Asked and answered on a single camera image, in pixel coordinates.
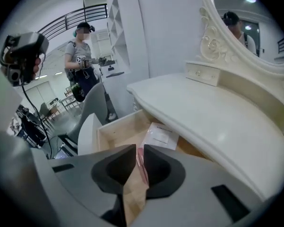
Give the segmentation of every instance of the glove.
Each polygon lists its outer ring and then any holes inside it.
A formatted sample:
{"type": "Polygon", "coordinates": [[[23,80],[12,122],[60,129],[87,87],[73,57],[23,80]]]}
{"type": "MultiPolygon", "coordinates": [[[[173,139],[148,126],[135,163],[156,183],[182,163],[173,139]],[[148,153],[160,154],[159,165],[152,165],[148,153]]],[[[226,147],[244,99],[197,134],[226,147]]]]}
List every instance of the glove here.
{"type": "Polygon", "coordinates": [[[80,65],[80,69],[85,69],[90,66],[89,59],[86,59],[86,56],[84,55],[78,55],[77,62],[80,65]]]}

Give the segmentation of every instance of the black railing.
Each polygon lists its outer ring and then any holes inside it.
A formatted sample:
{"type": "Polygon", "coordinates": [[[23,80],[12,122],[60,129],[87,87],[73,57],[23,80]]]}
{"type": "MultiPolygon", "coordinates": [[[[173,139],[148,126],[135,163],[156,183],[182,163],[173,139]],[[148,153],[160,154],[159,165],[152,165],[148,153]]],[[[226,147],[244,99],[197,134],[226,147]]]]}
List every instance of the black railing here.
{"type": "Polygon", "coordinates": [[[284,38],[278,41],[277,43],[278,43],[278,54],[280,52],[284,52],[284,38]]]}
{"type": "Polygon", "coordinates": [[[90,22],[102,18],[107,18],[107,4],[84,7],[65,14],[44,26],[38,32],[51,40],[66,30],[76,27],[81,22],[90,22]]]}

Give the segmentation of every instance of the mirror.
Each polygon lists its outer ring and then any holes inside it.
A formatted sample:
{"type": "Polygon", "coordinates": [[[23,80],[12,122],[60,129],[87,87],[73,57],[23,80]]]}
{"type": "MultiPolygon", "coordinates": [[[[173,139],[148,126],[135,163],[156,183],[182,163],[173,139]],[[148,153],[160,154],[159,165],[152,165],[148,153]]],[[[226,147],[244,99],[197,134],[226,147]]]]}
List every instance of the mirror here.
{"type": "Polygon", "coordinates": [[[284,64],[284,33],[259,0],[214,0],[215,8],[242,44],[259,58],[284,64]]]}

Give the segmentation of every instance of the dark pants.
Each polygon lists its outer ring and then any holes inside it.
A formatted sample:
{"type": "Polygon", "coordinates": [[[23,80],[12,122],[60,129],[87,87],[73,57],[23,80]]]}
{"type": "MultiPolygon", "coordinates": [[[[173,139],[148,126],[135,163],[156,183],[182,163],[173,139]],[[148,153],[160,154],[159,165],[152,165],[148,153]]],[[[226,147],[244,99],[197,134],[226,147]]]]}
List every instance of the dark pants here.
{"type": "Polygon", "coordinates": [[[82,70],[79,70],[76,72],[76,77],[79,81],[79,84],[81,88],[84,91],[84,94],[87,95],[87,93],[94,87],[95,84],[97,84],[99,81],[95,77],[94,69],[87,68],[84,70],[86,73],[88,73],[89,78],[86,78],[86,75],[84,75],[82,70]]]}

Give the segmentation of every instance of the shelving unit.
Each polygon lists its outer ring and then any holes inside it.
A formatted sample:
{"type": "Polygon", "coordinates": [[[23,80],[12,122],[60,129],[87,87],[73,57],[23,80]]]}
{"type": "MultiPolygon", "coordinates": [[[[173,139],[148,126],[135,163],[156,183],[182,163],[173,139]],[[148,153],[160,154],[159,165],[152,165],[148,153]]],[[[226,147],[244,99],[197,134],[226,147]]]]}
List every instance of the shelving unit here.
{"type": "Polygon", "coordinates": [[[112,73],[103,79],[106,92],[119,117],[132,112],[133,96],[126,86],[149,78],[147,47],[138,0],[107,0],[108,30],[115,60],[112,73]]]}
{"type": "Polygon", "coordinates": [[[130,62],[118,0],[113,0],[108,18],[109,37],[118,71],[128,72],[130,62]]]}

